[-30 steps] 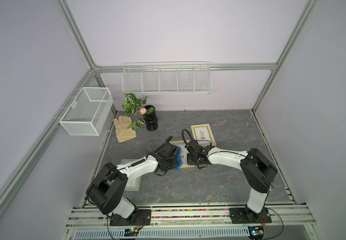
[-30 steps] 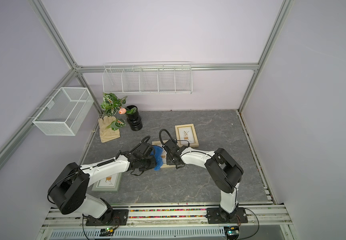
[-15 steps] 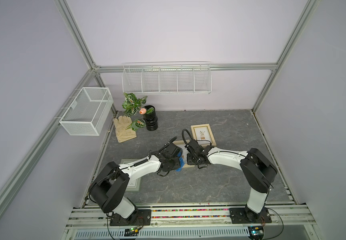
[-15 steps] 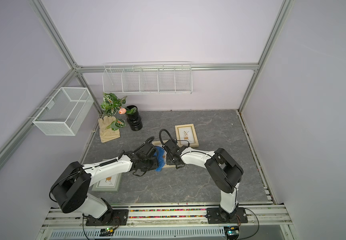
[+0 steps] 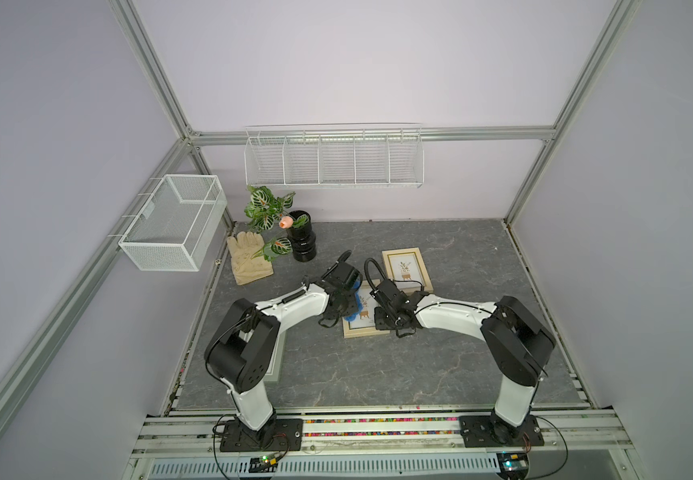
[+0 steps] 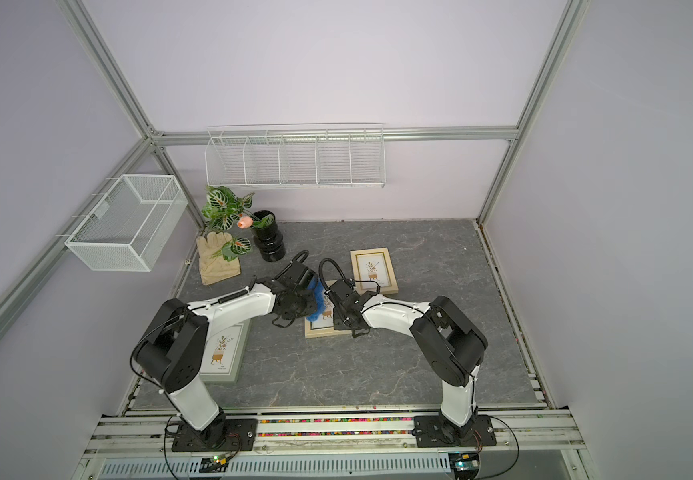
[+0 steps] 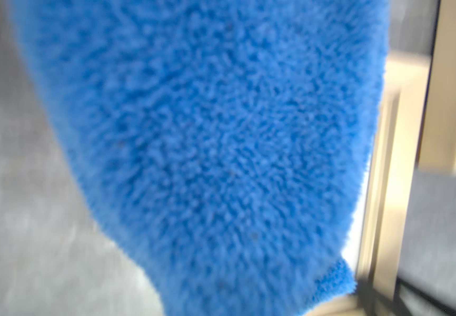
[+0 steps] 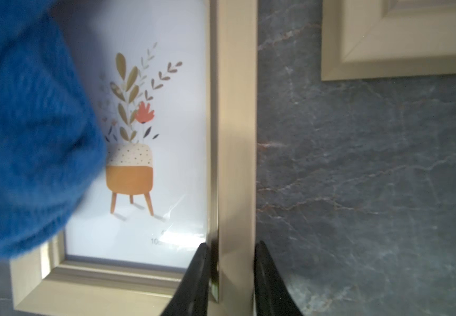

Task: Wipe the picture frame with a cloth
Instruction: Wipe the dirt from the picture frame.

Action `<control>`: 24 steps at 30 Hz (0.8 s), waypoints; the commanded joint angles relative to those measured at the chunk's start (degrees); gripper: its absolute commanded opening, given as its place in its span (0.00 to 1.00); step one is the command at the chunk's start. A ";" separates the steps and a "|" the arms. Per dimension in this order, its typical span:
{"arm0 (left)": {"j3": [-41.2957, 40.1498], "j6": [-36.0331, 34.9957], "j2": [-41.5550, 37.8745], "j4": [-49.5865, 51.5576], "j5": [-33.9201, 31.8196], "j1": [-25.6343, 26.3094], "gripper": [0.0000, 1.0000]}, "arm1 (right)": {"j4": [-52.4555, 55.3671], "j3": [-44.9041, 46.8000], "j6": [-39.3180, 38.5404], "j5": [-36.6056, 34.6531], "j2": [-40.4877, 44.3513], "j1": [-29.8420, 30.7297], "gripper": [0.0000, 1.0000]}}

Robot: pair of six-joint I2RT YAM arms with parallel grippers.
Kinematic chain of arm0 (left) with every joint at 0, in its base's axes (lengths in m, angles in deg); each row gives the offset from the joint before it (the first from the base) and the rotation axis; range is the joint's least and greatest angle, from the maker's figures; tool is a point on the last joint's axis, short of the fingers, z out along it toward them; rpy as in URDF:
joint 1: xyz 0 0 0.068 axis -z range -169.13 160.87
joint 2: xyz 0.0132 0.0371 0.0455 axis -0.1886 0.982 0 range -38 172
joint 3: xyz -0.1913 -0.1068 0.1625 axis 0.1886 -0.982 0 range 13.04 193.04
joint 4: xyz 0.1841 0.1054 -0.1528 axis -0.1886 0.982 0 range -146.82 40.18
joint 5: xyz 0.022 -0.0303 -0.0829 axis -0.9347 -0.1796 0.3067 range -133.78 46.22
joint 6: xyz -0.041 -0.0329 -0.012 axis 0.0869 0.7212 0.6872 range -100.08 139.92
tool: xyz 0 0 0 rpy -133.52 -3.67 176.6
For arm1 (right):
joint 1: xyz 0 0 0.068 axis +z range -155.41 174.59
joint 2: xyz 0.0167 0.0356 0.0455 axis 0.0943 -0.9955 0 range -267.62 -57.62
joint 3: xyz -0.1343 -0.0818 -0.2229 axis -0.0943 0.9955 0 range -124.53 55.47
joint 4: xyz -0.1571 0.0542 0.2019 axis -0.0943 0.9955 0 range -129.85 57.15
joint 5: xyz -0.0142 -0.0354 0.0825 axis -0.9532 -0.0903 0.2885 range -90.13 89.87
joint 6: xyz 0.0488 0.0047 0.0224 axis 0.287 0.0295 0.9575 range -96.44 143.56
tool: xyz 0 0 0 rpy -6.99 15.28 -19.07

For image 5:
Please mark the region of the blue microfiber cloth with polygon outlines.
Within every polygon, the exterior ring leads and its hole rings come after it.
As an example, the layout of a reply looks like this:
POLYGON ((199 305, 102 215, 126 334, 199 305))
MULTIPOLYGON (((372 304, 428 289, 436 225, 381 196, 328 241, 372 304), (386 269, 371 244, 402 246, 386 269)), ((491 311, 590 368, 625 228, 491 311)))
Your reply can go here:
POLYGON ((363 318, 366 312, 366 300, 364 298, 364 290, 360 289, 356 292, 356 302, 358 310, 353 316, 354 320, 363 318))

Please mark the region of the gold frame with deer print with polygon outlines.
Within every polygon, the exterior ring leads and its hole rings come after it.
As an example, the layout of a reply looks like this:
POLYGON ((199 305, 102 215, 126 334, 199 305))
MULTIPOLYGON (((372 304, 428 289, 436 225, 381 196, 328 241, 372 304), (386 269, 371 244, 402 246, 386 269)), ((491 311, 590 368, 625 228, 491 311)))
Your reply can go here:
POLYGON ((346 339, 350 339, 389 334, 388 330, 378 330, 375 316, 375 310, 378 307, 378 303, 370 294, 370 285, 365 282, 360 289, 364 290, 366 312, 364 317, 361 319, 354 320, 354 314, 352 316, 345 317, 342 320, 342 331, 344 331, 344 337, 346 337, 346 339))

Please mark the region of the gold frame with plant print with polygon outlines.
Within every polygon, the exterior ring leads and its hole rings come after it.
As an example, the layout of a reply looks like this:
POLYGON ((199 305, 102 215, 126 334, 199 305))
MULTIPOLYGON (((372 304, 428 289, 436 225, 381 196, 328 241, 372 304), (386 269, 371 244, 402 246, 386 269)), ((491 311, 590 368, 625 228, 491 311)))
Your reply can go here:
POLYGON ((382 252, 386 274, 406 293, 424 290, 434 292, 420 248, 386 250, 382 252))

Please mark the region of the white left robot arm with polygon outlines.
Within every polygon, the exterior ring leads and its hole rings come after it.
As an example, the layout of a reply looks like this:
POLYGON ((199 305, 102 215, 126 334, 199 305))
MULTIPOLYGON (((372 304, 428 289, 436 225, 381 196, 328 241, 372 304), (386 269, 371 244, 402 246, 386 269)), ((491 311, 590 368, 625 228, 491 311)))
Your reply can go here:
POLYGON ((278 336, 304 320, 331 328, 356 315, 363 276, 342 254, 324 274, 306 279, 289 294, 261 302, 240 298, 224 316, 204 352, 204 367, 228 388, 236 418, 252 433, 274 424, 276 411, 266 394, 264 376, 278 336))

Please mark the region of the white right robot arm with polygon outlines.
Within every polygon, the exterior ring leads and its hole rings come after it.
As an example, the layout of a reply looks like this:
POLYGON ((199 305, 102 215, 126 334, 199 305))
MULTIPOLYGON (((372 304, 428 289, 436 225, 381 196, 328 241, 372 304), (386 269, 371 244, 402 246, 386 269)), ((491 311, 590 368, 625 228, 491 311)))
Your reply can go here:
POLYGON ((492 430, 515 435, 525 427, 557 340, 518 298, 506 295, 495 303, 477 303, 425 290, 408 294, 388 279, 372 285, 370 296, 378 303, 378 326, 400 338, 419 329, 440 329, 484 341, 503 376, 492 430))

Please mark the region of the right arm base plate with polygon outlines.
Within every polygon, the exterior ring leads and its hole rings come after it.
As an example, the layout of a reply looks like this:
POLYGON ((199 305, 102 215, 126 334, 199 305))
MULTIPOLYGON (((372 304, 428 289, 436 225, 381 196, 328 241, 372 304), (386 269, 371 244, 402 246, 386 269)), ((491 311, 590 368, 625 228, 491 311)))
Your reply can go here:
POLYGON ((545 445, 538 419, 531 414, 519 426, 512 426, 495 414, 465 415, 459 421, 466 448, 528 448, 545 445))

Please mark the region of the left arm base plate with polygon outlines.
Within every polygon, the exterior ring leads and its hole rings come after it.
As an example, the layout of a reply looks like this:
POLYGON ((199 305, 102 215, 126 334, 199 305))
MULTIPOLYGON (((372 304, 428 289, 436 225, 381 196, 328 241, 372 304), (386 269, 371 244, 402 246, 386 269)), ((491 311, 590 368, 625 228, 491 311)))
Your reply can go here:
POLYGON ((233 419, 222 424, 220 452, 300 451, 304 439, 302 419, 272 416, 260 430, 252 430, 233 419))

